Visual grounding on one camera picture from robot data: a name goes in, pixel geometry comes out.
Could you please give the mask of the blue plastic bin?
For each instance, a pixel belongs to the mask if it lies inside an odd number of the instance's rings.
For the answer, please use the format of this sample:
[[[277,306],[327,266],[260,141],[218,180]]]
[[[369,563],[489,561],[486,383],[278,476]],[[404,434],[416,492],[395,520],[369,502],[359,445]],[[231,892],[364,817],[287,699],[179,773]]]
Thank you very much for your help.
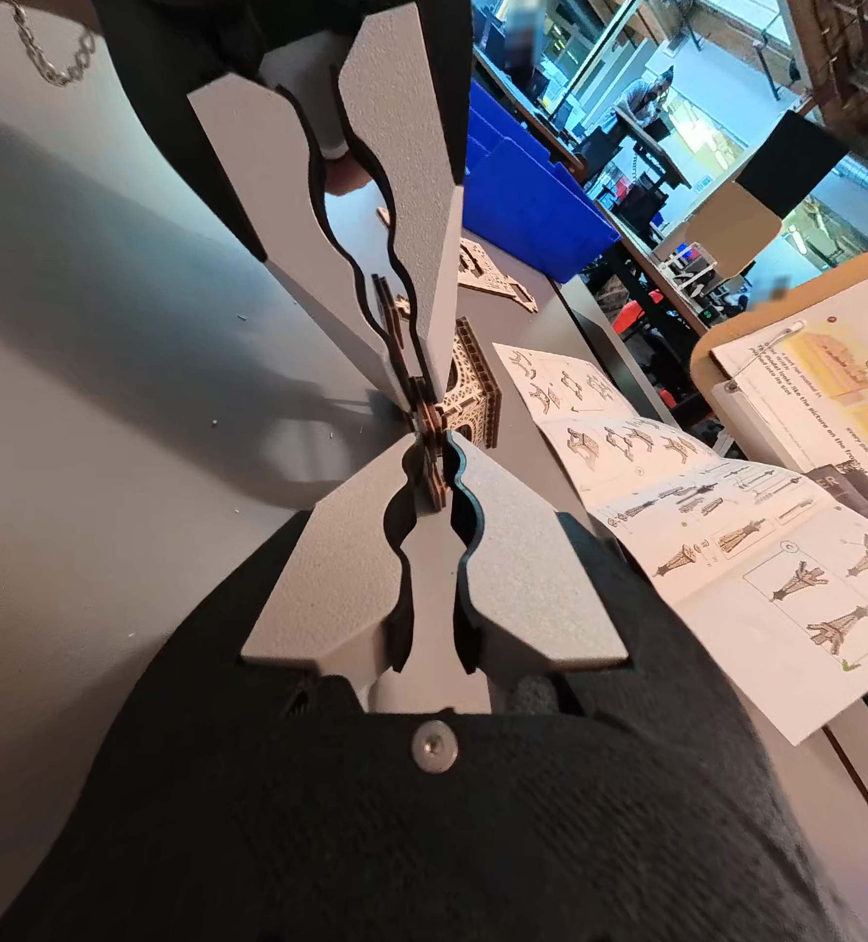
[[[620,241],[569,171],[475,80],[462,224],[560,284]]]

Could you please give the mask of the folded paper instruction leaflet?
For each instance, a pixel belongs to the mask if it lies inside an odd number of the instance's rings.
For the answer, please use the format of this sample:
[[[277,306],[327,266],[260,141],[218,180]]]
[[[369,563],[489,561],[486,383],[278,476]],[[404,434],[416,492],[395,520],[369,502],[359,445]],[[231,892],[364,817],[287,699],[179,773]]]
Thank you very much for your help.
[[[588,514],[793,745],[868,693],[868,518],[637,414],[590,362],[494,344]]]

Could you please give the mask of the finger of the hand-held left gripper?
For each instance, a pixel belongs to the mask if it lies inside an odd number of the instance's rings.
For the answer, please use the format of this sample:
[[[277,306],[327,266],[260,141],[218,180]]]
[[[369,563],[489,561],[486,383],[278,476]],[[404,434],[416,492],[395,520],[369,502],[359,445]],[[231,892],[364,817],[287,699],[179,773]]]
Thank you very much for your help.
[[[417,358],[446,389],[457,304],[462,188],[440,123],[420,10],[411,2],[362,22],[337,88],[346,130],[375,160],[389,211],[390,259],[408,291]]]
[[[299,102],[234,74],[188,100],[263,246],[264,265],[357,371],[409,412],[365,278],[318,205],[322,155]]]

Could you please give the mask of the round wooden board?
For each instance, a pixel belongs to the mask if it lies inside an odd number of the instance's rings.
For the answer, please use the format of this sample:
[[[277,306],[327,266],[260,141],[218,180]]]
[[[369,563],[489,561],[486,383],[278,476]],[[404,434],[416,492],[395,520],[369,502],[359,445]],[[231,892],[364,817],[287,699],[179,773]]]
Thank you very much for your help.
[[[837,268],[824,272],[816,278],[788,290],[780,299],[763,302],[758,308],[711,328],[699,339],[689,365],[691,379],[699,393],[715,412],[712,388],[728,381],[726,374],[712,357],[716,347],[732,343],[742,337],[755,334],[784,320],[797,322],[811,313],[818,304],[845,290],[868,280],[868,253],[842,263]],[[779,445],[784,464],[790,470],[799,466],[788,457]]]

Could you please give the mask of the printed puzzle instruction card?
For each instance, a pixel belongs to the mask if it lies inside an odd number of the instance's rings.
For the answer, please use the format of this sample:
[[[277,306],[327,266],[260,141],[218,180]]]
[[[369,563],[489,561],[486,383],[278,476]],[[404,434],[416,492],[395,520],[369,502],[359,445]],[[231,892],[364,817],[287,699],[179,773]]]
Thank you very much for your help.
[[[868,519],[868,280],[712,357],[798,470]]]

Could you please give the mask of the person's left hand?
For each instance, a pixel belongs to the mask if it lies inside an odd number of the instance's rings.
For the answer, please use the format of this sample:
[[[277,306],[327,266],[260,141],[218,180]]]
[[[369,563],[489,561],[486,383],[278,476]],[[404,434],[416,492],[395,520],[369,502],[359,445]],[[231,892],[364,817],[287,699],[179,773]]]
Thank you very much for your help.
[[[326,160],[324,168],[327,195],[345,196],[372,182],[369,171],[350,152],[338,158]]]

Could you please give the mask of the white clip bracket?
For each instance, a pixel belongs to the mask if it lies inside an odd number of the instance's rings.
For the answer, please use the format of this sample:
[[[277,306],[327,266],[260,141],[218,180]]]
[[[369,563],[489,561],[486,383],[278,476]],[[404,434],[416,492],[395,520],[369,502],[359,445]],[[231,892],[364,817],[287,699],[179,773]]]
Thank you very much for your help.
[[[719,420],[748,460],[786,467],[779,451],[779,441],[736,382],[729,380],[716,384],[712,388],[712,397]]]

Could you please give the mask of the black panel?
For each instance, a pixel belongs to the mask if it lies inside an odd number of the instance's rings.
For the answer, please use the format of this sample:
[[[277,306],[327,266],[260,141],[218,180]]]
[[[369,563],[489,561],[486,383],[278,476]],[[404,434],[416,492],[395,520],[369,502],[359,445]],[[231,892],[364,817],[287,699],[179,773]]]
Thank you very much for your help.
[[[734,181],[776,217],[784,219],[848,153],[845,141],[787,110]]]

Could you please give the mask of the wooden puzzle piece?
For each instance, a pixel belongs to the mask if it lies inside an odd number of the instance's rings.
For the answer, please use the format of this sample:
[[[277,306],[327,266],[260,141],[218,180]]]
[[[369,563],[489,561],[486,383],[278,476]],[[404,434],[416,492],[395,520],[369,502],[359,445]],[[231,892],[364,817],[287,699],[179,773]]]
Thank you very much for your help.
[[[383,276],[374,273],[371,278],[385,322],[383,333],[394,372],[407,398],[408,414],[424,450],[423,470],[430,501],[433,509],[440,512],[446,507],[448,493],[442,467],[442,450],[446,443],[443,419],[428,382],[422,376],[414,375],[405,359],[405,319],[395,302],[392,289]]]

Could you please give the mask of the plywood puzzle sheet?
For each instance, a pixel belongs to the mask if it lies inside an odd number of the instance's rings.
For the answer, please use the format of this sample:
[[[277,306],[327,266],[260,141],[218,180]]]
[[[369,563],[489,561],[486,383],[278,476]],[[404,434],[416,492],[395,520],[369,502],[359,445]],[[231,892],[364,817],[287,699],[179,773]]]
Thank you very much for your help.
[[[386,229],[392,228],[391,214],[384,206],[376,207],[376,215]],[[534,297],[515,278],[506,275],[492,262],[478,242],[463,237],[459,238],[460,265],[458,286],[491,296],[513,300],[532,314],[537,313]],[[398,293],[393,300],[395,308],[395,326],[407,326],[410,306],[406,294]]]

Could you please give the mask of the wooden lattice tower base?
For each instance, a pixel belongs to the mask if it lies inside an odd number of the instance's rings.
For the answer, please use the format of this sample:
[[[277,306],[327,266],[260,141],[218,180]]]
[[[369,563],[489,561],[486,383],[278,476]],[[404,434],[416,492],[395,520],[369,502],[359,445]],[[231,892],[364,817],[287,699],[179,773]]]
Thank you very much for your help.
[[[481,450],[498,443],[502,390],[469,320],[456,322],[447,389],[438,403],[441,425]]]

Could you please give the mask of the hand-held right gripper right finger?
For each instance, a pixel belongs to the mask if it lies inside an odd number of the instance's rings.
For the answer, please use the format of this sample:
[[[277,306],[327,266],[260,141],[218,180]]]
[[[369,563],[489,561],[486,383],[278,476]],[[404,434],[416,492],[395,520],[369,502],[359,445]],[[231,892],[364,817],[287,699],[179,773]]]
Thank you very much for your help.
[[[442,459],[451,526],[464,544],[454,642],[504,710],[524,677],[623,665],[629,654],[553,505],[466,438]]]

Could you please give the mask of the tan plywood panel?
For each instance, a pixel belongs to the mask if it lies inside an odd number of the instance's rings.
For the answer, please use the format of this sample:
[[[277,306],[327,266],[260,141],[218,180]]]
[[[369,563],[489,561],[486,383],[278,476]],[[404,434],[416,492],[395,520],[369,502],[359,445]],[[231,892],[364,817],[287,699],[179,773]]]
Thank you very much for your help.
[[[740,274],[781,233],[782,219],[735,180],[723,183],[687,219],[681,237],[715,260],[721,281]]]

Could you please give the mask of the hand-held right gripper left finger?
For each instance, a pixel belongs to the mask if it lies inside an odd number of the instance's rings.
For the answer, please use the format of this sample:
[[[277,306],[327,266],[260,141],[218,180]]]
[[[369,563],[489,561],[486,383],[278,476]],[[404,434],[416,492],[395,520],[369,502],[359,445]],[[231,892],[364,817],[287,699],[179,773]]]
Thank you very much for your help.
[[[254,666],[343,677],[366,710],[412,647],[403,543],[417,523],[419,435],[401,437],[318,501],[241,650]]]

